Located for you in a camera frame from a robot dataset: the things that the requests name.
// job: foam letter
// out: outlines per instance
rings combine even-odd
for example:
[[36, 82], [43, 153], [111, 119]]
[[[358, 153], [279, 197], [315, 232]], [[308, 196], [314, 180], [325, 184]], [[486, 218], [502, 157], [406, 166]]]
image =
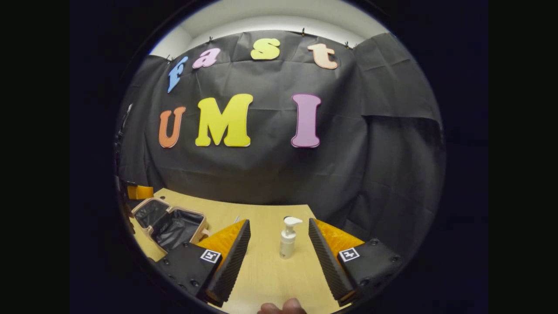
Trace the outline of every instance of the foam letter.
[[180, 81], [180, 78], [178, 76], [182, 74], [182, 71], [184, 70], [183, 63], [186, 61], [188, 61], [187, 56], [182, 58], [182, 60], [180, 60], [180, 62], [178, 62], [175, 67], [169, 72], [169, 89], [167, 90], [167, 93], [170, 93], [174, 86], [178, 84], [178, 81]]
[[178, 141], [178, 135], [180, 132], [180, 121], [182, 121], [182, 114], [186, 111], [186, 107], [178, 107], [175, 109], [175, 123], [172, 127], [171, 137], [167, 137], [167, 124], [169, 123], [169, 117], [171, 116], [171, 111], [161, 112], [161, 124], [159, 124], [159, 144], [164, 148], [173, 147]]
[[202, 66], [207, 68], [210, 65], [213, 65], [217, 61], [217, 55], [221, 52], [219, 48], [213, 48], [209, 50], [205, 50], [201, 55], [200, 59], [196, 60], [192, 65], [192, 68], [197, 69], [201, 68]]
[[221, 143], [225, 129], [228, 127], [227, 136], [224, 143], [226, 146], [246, 147], [250, 145], [250, 137], [246, 135], [246, 118], [248, 105], [254, 98], [250, 94], [234, 95], [223, 114], [221, 114], [215, 98], [202, 99], [198, 103], [200, 108], [200, 129], [197, 146], [209, 146], [211, 139], [208, 136], [208, 129], [213, 137], [215, 145]]
[[316, 110], [321, 104], [320, 98], [310, 94], [294, 94], [296, 102], [296, 135], [291, 144], [294, 147], [317, 147], [320, 139], [316, 136]]
[[337, 62], [329, 60], [329, 55], [335, 54], [333, 49], [327, 48], [324, 44], [316, 44], [308, 46], [308, 50], [314, 52], [314, 62], [320, 67], [331, 70], [337, 68]]
[[277, 39], [262, 38], [256, 40], [254, 43], [254, 50], [250, 52], [252, 59], [254, 60], [271, 60], [279, 56], [279, 44]]

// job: table surface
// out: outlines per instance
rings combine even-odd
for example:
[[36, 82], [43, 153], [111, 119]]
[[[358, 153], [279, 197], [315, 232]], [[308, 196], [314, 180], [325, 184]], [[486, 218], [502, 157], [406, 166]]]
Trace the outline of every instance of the table surface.
[[[229, 301], [220, 308], [222, 311], [256, 314], [264, 303], [271, 302], [280, 308], [292, 297], [300, 301], [308, 314], [332, 313], [342, 308], [331, 295], [308, 237], [309, 218], [314, 218], [308, 205], [257, 206], [216, 202], [168, 189], [159, 190], [155, 197], [164, 197], [164, 201], [172, 206], [204, 213], [212, 234], [230, 226], [237, 216], [240, 220], [250, 220], [252, 236], [248, 250]], [[290, 259], [279, 256], [285, 216], [303, 221], [295, 226], [295, 252]], [[131, 221], [143, 252], [155, 261], [165, 256], [165, 251], [141, 231], [137, 221], [133, 218]]]

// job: white pump bottle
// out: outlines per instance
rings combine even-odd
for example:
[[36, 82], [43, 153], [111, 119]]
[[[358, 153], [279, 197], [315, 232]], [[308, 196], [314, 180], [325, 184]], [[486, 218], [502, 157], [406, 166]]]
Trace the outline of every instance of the white pump bottle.
[[287, 227], [281, 231], [281, 258], [288, 259], [292, 256], [292, 253], [295, 251], [295, 239], [296, 239], [296, 232], [293, 229], [295, 225], [298, 225], [302, 222], [302, 220], [298, 218], [294, 218], [291, 216], [287, 216], [283, 219], [285, 225]]

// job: blue letter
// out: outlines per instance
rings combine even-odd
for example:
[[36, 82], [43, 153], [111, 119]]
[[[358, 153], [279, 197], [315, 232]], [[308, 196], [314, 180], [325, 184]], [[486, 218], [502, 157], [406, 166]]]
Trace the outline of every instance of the blue letter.
[[182, 71], [184, 70], [184, 66], [182, 65], [182, 63], [186, 62], [188, 60], [188, 57], [184, 57], [182, 60], [180, 60], [180, 62], [178, 62], [175, 67], [170, 71], [169, 73], [169, 89], [167, 90], [167, 93], [170, 93], [171, 90], [174, 88], [174, 86], [176, 86], [178, 84], [178, 81], [180, 81], [180, 78], [178, 77], [180, 74], [182, 74]]

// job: purple letter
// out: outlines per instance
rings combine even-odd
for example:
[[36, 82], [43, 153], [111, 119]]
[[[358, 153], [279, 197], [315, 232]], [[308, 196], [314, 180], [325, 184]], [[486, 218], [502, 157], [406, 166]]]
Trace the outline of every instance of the purple letter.
[[214, 64], [217, 61], [217, 55], [219, 54], [219, 52], [221, 52], [221, 49], [219, 48], [205, 50], [200, 55], [201, 58], [196, 60], [196, 62], [194, 62], [192, 68], [197, 69], [197, 68], [201, 68], [202, 66], [207, 68], [208, 66]]
[[316, 109], [321, 100], [310, 94], [294, 94], [292, 100], [296, 102], [296, 135], [291, 144], [294, 147], [317, 147], [320, 139], [316, 136]]

